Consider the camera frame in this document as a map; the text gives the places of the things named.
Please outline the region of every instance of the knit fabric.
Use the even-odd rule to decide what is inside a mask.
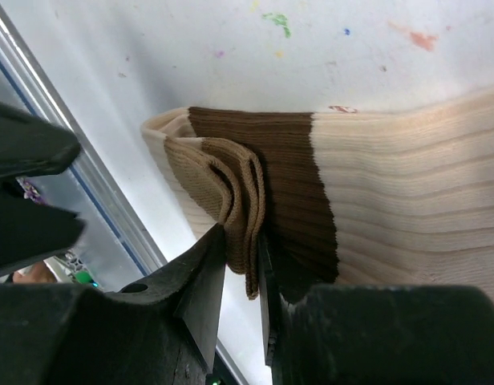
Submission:
[[[168,152],[173,141],[219,160],[217,169],[236,176],[238,184],[227,189],[242,201],[238,217],[250,215],[252,202],[245,187],[251,176],[238,177],[237,154],[245,150],[251,162],[259,159],[253,201],[262,205],[263,170],[267,229],[327,281],[474,285],[494,301],[494,91],[401,115],[191,107],[149,120],[142,132],[197,236],[224,220],[196,195],[207,191],[196,174],[214,163],[176,165],[174,154],[184,152]],[[214,140],[224,141],[228,155],[205,145]],[[215,211],[232,208],[217,192],[205,195]],[[259,229],[262,213],[253,211]],[[254,232],[244,238],[251,246]],[[254,279],[250,297],[255,287]]]
[[[215,223],[224,226],[228,265],[246,275],[247,295],[255,298],[257,235],[265,216],[261,165],[231,140],[197,138],[183,115],[148,121],[144,137],[196,237]]]

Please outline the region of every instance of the paint stain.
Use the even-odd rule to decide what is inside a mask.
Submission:
[[[254,0],[253,3],[250,5],[250,11],[254,12],[257,10],[257,8],[260,6],[260,0]]]
[[[394,24],[393,22],[388,22],[388,26],[407,36],[417,47],[423,48],[425,51],[428,52],[433,52],[434,44],[438,40],[437,35],[414,32],[413,30],[410,30],[405,26],[399,26],[397,24]]]
[[[438,40],[438,36],[433,36],[431,34],[420,34],[418,32],[410,32],[409,36],[411,37],[413,44],[429,52],[433,52],[434,43]]]
[[[287,39],[292,35],[290,28],[288,27],[288,18],[284,14],[274,14],[270,12],[269,14],[263,14],[262,17],[264,20],[272,21],[276,26],[282,26]]]
[[[333,111],[342,112],[344,114],[357,114],[358,110],[352,107],[344,107],[344,106],[329,106],[329,108]]]

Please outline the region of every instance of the tan sock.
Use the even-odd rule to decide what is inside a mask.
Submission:
[[[326,280],[466,284],[494,301],[494,91],[401,115],[191,107],[149,120],[143,134],[196,235],[213,219],[160,154],[166,136],[256,154],[267,227]],[[236,160],[213,157],[238,175]]]
[[[152,154],[163,165],[160,169],[196,237],[214,223],[224,226],[228,265],[234,273],[245,274],[246,292],[255,298],[257,235],[265,215],[257,157],[231,140],[196,138],[190,131],[184,134],[190,137],[161,135],[153,130],[144,133],[146,138],[156,138],[150,146]]]

